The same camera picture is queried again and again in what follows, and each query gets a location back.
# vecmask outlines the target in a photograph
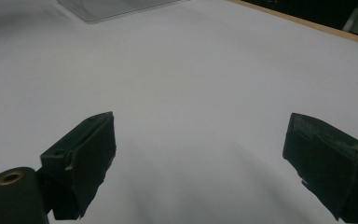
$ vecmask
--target transparent container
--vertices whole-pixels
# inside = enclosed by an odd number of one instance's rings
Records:
[[[87,23],[180,0],[58,0]]]

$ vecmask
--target black object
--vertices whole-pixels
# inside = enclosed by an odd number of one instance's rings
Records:
[[[242,0],[290,16],[342,30],[358,0]]]
[[[0,174],[0,224],[48,223],[84,216],[116,155],[112,112],[85,119],[41,155],[35,172],[20,167]]]
[[[319,119],[292,114],[283,157],[336,219],[358,223],[358,140]]]

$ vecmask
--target clear plastic box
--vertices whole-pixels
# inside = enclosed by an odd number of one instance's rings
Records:
[[[86,23],[180,0],[58,0]]]

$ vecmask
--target white table surface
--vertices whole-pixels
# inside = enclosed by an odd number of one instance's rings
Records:
[[[0,0],[0,172],[110,110],[105,182],[50,223],[336,223],[282,148],[292,112],[358,138],[358,43],[223,0],[92,25]]]

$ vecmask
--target screw hole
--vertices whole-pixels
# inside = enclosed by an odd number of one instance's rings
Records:
[[[8,173],[6,175],[3,175],[0,178],[0,186],[13,184],[13,183],[19,181],[20,179],[22,179],[23,176],[24,176],[24,173],[21,171],[14,171],[14,172]]]

